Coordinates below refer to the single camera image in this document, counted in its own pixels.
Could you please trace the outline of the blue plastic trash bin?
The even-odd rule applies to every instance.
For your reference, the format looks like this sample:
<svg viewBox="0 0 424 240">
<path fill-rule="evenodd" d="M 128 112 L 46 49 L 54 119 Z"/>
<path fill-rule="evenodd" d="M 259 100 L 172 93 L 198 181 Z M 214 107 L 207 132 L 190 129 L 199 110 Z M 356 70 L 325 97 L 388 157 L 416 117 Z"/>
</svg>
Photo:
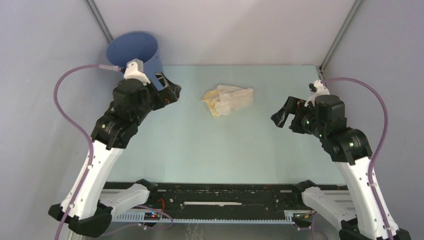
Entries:
<svg viewBox="0 0 424 240">
<path fill-rule="evenodd" d="M 148 32 L 133 31 L 114 39 L 107 47 L 106 58 L 112 65 L 126 67 L 134 59 L 143 62 L 143 72 L 154 84 L 157 90 L 164 89 L 157 73 L 163 72 L 158 40 Z"/>
</svg>

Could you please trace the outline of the translucent yellowish trash bag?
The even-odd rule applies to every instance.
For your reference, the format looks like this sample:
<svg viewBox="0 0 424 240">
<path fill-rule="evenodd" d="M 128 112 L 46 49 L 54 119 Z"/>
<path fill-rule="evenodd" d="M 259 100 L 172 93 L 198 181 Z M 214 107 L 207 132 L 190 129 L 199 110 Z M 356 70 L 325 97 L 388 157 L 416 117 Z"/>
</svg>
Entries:
<svg viewBox="0 0 424 240">
<path fill-rule="evenodd" d="M 229 115 L 231 112 L 249 107 L 254 103 L 254 90 L 230 85 L 218 85 L 201 99 L 213 117 Z"/>
</svg>

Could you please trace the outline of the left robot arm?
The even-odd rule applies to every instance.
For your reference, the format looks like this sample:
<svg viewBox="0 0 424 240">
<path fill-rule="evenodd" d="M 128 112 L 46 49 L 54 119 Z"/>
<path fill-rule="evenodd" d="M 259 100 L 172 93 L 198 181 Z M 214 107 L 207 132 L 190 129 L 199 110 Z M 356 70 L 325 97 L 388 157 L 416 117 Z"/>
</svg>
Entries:
<svg viewBox="0 0 424 240">
<path fill-rule="evenodd" d="M 88 136 L 87 157 L 69 195 L 49 208 L 49 215 L 67 224 L 74 233 L 97 238 L 106 232 L 114 217 L 139 205 L 156 206 L 156 185 L 145 179 L 110 197 L 100 197 L 114 164 L 146 116 L 179 100 L 179 85 L 161 72 L 155 78 L 162 89 L 152 81 L 129 76 L 117 84 L 112 102 Z"/>
</svg>

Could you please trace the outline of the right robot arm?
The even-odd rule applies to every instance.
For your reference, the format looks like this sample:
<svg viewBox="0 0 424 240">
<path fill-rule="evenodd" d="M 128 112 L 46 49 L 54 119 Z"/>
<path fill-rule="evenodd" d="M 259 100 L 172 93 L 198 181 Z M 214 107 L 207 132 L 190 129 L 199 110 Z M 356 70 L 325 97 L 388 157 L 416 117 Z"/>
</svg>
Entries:
<svg viewBox="0 0 424 240">
<path fill-rule="evenodd" d="M 376 186 L 375 172 L 369 170 L 372 150 L 366 135 L 347 126 L 345 104 L 336 95 L 318 96 L 314 103 L 288 97 L 283 107 L 271 116 L 281 128 L 289 115 L 294 118 L 289 128 L 299 134 L 317 137 L 345 180 L 354 210 L 347 210 L 324 195 L 310 180 L 298 183 L 291 194 L 297 209 L 309 207 L 318 212 L 338 231 L 342 240 L 409 240 L 410 233 L 378 208 L 381 191 Z"/>
</svg>

